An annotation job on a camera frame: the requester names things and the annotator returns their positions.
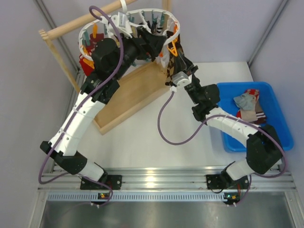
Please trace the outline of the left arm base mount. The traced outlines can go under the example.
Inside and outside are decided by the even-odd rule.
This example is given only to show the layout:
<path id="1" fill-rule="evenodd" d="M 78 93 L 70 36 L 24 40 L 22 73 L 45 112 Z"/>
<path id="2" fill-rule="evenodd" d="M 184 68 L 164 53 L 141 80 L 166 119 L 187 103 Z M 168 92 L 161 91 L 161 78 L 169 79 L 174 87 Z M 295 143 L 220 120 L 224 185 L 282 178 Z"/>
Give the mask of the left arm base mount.
<path id="1" fill-rule="evenodd" d="M 81 178 L 81 190 L 120 190 L 122 186 L 122 175 L 108 175 L 105 180 L 95 181 L 86 177 Z"/>

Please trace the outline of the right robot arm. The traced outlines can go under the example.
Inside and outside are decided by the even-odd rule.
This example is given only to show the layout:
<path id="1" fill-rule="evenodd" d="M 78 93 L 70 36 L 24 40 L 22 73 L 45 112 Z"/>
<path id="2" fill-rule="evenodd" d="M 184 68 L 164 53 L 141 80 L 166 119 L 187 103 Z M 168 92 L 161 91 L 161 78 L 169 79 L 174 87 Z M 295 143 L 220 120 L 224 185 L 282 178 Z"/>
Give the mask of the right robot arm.
<path id="1" fill-rule="evenodd" d="M 196 78 L 198 66 L 183 54 L 174 59 L 173 84 L 183 87 L 194 103 L 194 118 L 221 130 L 243 144 L 246 157 L 228 165 L 219 175 L 222 189 L 233 188 L 239 180 L 250 174 L 264 175 L 284 157 L 283 148 L 274 127 L 250 124 L 226 113 L 218 106 L 219 89 L 216 84 L 202 86 Z"/>

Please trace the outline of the grey sock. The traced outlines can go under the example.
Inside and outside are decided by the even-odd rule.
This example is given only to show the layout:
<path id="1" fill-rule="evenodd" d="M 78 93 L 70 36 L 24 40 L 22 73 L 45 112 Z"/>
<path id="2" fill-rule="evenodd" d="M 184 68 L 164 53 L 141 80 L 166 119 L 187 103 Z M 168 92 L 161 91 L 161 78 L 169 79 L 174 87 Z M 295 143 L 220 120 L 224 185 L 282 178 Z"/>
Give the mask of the grey sock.
<path id="1" fill-rule="evenodd" d="M 238 108 L 243 109 L 245 111 L 252 111 L 255 109 L 256 98 L 254 95 L 243 93 L 240 96 L 234 97 L 233 101 Z"/>

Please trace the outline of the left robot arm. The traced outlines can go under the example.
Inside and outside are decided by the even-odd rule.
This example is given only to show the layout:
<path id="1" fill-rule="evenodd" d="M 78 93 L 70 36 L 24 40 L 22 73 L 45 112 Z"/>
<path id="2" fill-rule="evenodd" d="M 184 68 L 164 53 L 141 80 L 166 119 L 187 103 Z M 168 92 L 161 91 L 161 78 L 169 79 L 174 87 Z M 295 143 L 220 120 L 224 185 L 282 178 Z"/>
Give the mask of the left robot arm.
<path id="1" fill-rule="evenodd" d="M 118 81 L 132 63 L 148 57 L 154 60 L 167 39 L 164 35 L 151 34 L 142 26 L 137 32 L 137 37 L 119 35 L 118 42 L 112 38 L 97 42 L 91 55 L 95 68 L 81 86 L 74 108 L 58 133 L 40 145 L 47 158 L 52 158 L 69 174 L 91 179 L 98 189 L 106 186 L 107 172 L 78 152 L 79 142 L 95 116 L 118 90 Z"/>

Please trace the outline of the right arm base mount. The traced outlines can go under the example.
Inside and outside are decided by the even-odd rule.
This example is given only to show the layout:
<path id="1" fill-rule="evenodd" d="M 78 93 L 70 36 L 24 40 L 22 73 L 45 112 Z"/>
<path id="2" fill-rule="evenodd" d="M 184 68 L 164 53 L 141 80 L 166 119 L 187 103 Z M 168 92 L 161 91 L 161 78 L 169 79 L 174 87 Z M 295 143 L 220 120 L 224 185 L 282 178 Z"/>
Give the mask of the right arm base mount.
<path id="1" fill-rule="evenodd" d="M 248 176 L 232 180 L 227 174 L 208 174 L 206 181 L 207 189 L 217 193 L 223 190 L 246 190 L 249 187 Z"/>

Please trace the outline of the brown argyle sock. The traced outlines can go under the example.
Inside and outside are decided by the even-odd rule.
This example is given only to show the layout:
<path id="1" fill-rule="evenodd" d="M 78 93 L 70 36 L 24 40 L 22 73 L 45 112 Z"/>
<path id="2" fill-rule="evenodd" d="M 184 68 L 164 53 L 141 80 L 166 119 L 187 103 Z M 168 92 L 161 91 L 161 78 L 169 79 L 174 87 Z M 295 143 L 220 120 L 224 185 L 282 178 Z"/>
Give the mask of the brown argyle sock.
<path id="1" fill-rule="evenodd" d="M 177 49 L 178 52 L 181 52 L 182 54 L 184 54 L 182 45 L 181 45 L 181 38 L 180 35 L 178 35 L 177 37 L 177 41 L 175 42 L 175 47 Z M 177 73 L 176 67 L 175 67 L 175 59 L 176 57 L 170 52 L 169 53 L 169 63 L 167 66 L 167 78 L 165 81 L 165 85 L 166 86 L 171 86 L 172 85 L 172 77 Z"/>

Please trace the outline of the orange clothes peg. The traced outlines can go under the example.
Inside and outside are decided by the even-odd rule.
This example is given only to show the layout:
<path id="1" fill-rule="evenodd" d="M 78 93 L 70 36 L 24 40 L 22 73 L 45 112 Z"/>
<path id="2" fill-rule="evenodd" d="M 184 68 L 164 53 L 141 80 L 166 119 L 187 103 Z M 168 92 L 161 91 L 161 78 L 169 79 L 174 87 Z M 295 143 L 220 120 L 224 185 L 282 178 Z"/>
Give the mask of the orange clothes peg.
<path id="1" fill-rule="evenodd" d="M 176 48 L 176 42 L 177 42 L 176 39 L 173 40 L 171 43 L 168 44 L 168 47 L 167 47 L 168 51 L 169 51 L 173 56 L 175 56 L 175 57 L 178 56 L 178 50 L 177 50 L 177 48 Z"/>

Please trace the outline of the white round clip hanger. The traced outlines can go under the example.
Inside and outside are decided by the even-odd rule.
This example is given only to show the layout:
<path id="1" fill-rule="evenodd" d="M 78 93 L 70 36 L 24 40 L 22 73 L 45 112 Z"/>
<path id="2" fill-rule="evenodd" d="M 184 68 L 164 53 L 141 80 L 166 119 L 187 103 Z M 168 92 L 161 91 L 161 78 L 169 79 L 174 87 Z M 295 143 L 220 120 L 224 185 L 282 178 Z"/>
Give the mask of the white round clip hanger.
<path id="1" fill-rule="evenodd" d="M 142 27 L 152 35 L 165 36 L 166 41 L 157 56 L 157 60 L 164 66 L 170 55 L 175 57 L 179 55 L 177 43 L 181 27 L 179 21 L 171 12 L 156 8 L 128 11 L 126 1 L 123 0 L 122 3 L 123 11 L 109 16 L 120 34 L 126 38 L 137 38 L 139 37 L 137 29 Z M 79 32 L 80 58 L 85 59 L 87 63 L 92 63 L 91 55 L 95 45 L 104 38 L 111 38 L 119 43 L 113 26 L 101 15 L 96 20 L 87 23 Z"/>

